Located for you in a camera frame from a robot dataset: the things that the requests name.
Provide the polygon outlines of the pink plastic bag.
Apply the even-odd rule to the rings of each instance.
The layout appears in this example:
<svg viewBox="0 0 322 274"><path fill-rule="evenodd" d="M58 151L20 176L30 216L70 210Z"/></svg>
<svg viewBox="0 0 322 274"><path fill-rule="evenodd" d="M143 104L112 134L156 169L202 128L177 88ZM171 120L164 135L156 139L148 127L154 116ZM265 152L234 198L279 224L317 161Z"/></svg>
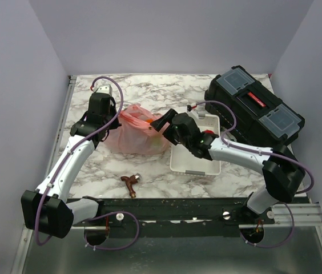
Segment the pink plastic bag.
<svg viewBox="0 0 322 274"><path fill-rule="evenodd" d="M127 106L118 116L121 126L110 130L104 145L112 152L123 154L156 155L165 152L169 149L168 140L150 125L161 116L140 104Z"/></svg>

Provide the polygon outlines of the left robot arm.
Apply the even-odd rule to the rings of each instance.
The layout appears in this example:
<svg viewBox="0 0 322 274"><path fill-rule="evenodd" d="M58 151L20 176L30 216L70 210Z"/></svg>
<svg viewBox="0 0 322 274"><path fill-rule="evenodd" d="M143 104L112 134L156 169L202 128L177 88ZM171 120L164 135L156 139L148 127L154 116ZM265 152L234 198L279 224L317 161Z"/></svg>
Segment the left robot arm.
<svg viewBox="0 0 322 274"><path fill-rule="evenodd" d="M109 131L119 126L111 92L94 92L88 110L72 126L66 149L53 169L35 190L26 190L21 197L28 229L62 239L76 223L87 220L92 225L100 225L104 221L105 212L96 199L81 198L73 203L67 200L87 158L106 140Z"/></svg>

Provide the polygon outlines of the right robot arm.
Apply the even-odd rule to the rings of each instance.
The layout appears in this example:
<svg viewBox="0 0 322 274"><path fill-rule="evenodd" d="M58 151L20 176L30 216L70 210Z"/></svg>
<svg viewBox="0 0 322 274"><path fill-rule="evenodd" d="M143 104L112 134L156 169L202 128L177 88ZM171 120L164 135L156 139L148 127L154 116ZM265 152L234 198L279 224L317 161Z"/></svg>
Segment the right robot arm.
<svg viewBox="0 0 322 274"><path fill-rule="evenodd" d="M286 146L252 147L223 140L211 130L201 130L196 119L186 112L170 109L150 126L199 159L229 162L261 174L264 187L250 194L241 209L241 218L249 224L259 220L269 207L279 202L290 203L305 176Z"/></svg>

